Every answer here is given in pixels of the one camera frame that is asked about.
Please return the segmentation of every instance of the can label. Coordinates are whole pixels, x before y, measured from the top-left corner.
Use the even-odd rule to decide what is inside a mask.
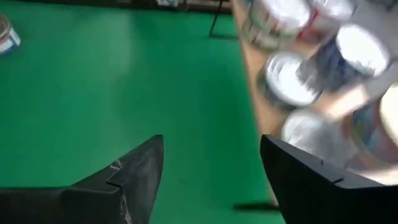
[[[260,1],[252,2],[249,17],[262,33],[276,39],[293,41],[299,33],[297,30],[288,30],[287,24],[276,19],[268,9],[260,5]]]
[[[15,30],[11,27],[9,33],[0,40],[0,54],[5,54],[9,52],[14,47],[21,44],[21,39]]]
[[[322,45],[310,61],[314,63],[329,91],[337,91],[341,87],[364,80],[366,75],[356,70],[347,62],[337,46],[336,36]]]
[[[324,16],[315,10],[312,20],[303,31],[298,34],[299,40],[304,40],[313,44],[319,44],[328,37],[333,36],[338,32],[339,22]]]
[[[398,150],[385,132],[380,116],[380,101],[355,111],[351,119],[351,135],[359,147],[349,166],[363,170],[398,164]]]

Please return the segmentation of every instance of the green table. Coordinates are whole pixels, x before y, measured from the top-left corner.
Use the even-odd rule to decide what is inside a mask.
[[[239,44],[213,16],[1,1],[22,39],[0,57],[1,187],[75,183],[155,134],[152,223],[280,223],[234,213],[266,178]],[[234,33],[231,17],[218,33]]]

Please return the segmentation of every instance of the can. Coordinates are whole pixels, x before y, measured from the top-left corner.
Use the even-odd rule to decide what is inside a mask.
[[[283,110],[294,110],[316,102],[323,85],[310,63],[293,52],[272,54],[260,71],[261,85],[268,102]]]
[[[298,39],[312,44],[319,44],[336,34],[356,10],[356,5],[350,0],[310,0],[310,5],[312,18]]]
[[[249,17],[263,34],[294,41],[311,18],[306,0],[252,0]]]
[[[261,31],[250,18],[247,18],[243,22],[242,34],[250,44],[268,52],[278,49],[286,49],[289,45],[289,41],[286,41],[285,39],[278,39],[263,33],[263,31]]]
[[[309,61],[317,67],[328,91],[378,77],[392,65],[386,46],[356,24],[342,26]]]
[[[358,151],[348,162],[350,169],[383,170],[398,164],[396,108],[398,88],[390,89],[378,99],[345,119],[345,136]]]
[[[349,161],[340,124],[312,110],[293,111],[282,126],[281,139],[340,168]]]
[[[21,44],[21,39],[6,16],[0,14],[0,55],[12,51]]]

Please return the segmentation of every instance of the stack of cans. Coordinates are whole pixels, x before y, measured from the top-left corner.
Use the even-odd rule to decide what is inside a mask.
[[[351,19],[349,0],[242,0],[249,8],[242,33],[263,50],[286,49],[295,40],[319,44]]]

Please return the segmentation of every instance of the metal can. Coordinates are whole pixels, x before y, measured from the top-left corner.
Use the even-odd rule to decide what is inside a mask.
[[[6,16],[0,14],[0,55],[12,51],[21,44],[21,39]]]
[[[291,113],[282,127],[281,138],[337,167],[345,168],[349,161],[341,126],[314,111],[306,109]]]
[[[247,18],[242,25],[242,34],[252,45],[266,51],[287,48],[289,42],[263,33],[255,23]]]
[[[319,44],[336,34],[340,25],[355,13],[356,5],[350,0],[310,0],[313,16],[301,33],[299,40]]]
[[[329,91],[378,77],[392,64],[386,46],[356,24],[342,26],[309,61],[316,65]]]
[[[293,41],[308,24],[311,9],[305,0],[253,0],[249,17],[263,34]]]
[[[268,102],[283,110],[293,110],[314,103],[322,93],[318,72],[293,52],[271,55],[260,72],[260,85]]]
[[[397,93],[398,88],[390,89],[380,100],[362,107],[345,119],[345,136],[358,149],[349,161],[350,169],[379,170],[398,164],[398,147],[393,140],[398,136],[390,132],[396,130],[398,124],[398,109],[392,109],[396,108]]]

